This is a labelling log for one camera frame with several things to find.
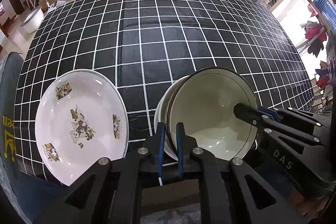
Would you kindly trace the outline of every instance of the plate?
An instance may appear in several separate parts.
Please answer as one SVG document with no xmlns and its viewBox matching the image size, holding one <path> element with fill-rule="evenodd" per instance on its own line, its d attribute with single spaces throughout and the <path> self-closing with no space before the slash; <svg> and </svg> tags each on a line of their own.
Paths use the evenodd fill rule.
<svg viewBox="0 0 336 224">
<path fill-rule="evenodd" d="M 68 186 L 98 159 L 124 157 L 128 132 L 127 112 L 118 90 L 93 70 L 73 70 L 56 79 L 36 113 L 41 158 Z"/>
<path fill-rule="evenodd" d="M 172 84 L 166 90 L 166 92 L 162 96 L 160 102 L 157 104 L 157 108 L 156 108 L 155 114 L 154 114 L 154 130 L 155 130 L 155 132 L 156 132 L 156 128 L 157 128 L 159 122 L 166 123 L 165 117 L 167 116 L 166 113 L 167 113 L 167 110 L 168 110 L 168 105 L 169 105 L 170 99 L 171 99 L 174 91 L 179 86 L 179 84 L 186 77 L 188 77 L 188 76 L 184 76 L 184 77 L 180 78 L 179 80 L 177 80 L 174 84 Z M 172 148 L 170 146 L 169 139 L 167 138 L 167 136 L 165 136 L 164 151 L 168 154 L 168 156 L 170 156 L 174 160 L 178 160 L 176 154 L 174 153 L 174 150 L 172 150 Z"/>
<path fill-rule="evenodd" d="M 258 109 L 252 89 L 233 71 L 207 68 L 184 79 L 170 100 L 166 118 L 174 152 L 176 124 L 182 122 L 185 134 L 215 157 L 243 158 L 255 140 L 257 128 L 235 117 L 233 108 L 238 103 Z"/>
</svg>

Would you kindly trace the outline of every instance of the table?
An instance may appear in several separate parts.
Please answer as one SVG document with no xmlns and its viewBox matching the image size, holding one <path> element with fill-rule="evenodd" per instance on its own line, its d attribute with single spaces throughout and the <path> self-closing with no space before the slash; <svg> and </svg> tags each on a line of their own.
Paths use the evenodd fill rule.
<svg viewBox="0 0 336 224">
<path fill-rule="evenodd" d="M 236 71 L 260 105 L 308 110 L 314 95 L 292 42 L 264 7 L 247 0 L 75 0 L 48 14 L 31 43 L 16 92 L 17 162 L 58 182 L 35 139 L 39 100 L 56 77 L 96 70 L 118 88 L 128 150 L 154 134 L 156 106 L 180 77 L 205 67 Z M 165 165 L 174 164 L 166 159 Z"/>
</svg>

